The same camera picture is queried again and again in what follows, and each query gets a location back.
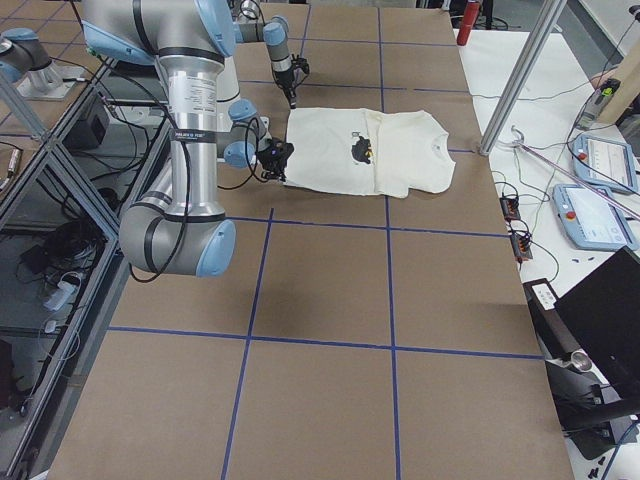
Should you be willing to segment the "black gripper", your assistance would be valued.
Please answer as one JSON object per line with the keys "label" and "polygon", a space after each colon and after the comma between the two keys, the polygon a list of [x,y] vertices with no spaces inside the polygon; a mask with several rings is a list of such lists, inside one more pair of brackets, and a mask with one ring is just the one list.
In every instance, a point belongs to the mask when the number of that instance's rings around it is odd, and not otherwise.
{"label": "black gripper", "polygon": [[289,157],[294,152],[292,143],[282,140],[270,140],[267,147],[257,153],[265,181],[286,181],[285,169]]}
{"label": "black gripper", "polygon": [[276,86],[285,93],[291,109],[297,108],[296,75],[293,69],[274,71],[273,78]]}

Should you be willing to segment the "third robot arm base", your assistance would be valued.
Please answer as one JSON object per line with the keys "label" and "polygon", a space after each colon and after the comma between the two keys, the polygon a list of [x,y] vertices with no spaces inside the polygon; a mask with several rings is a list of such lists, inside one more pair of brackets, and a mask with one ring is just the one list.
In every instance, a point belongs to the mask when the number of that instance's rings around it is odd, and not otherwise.
{"label": "third robot arm base", "polygon": [[73,81],[64,81],[63,73],[32,29],[12,28],[1,33],[1,74],[17,85],[23,98],[63,100],[73,85]]}

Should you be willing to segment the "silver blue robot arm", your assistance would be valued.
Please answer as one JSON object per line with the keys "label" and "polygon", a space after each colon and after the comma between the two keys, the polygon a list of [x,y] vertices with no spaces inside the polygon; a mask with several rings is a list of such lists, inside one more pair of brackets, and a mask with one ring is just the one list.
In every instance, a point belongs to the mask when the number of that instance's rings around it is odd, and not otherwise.
{"label": "silver blue robot arm", "polygon": [[150,189],[124,213],[121,249],[151,275],[211,277],[228,267],[236,229],[219,203],[224,162],[283,179],[293,146],[273,137],[253,103],[241,97],[233,56],[262,42],[276,85],[296,100],[295,73],[306,61],[288,47],[281,16],[261,18],[242,4],[235,20],[224,1],[87,1],[83,33],[96,53],[154,66],[167,96],[171,156]]}
{"label": "silver blue robot arm", "polygon": [[298,71],[308,74],[303,57],[289,48],[289,24],[285,17],[264,17],[259,1],[232,1],[231,13],[234,34],[239,44],[263,43],[269,57],[275,85],[284,94],[289,107],[297,107]]}

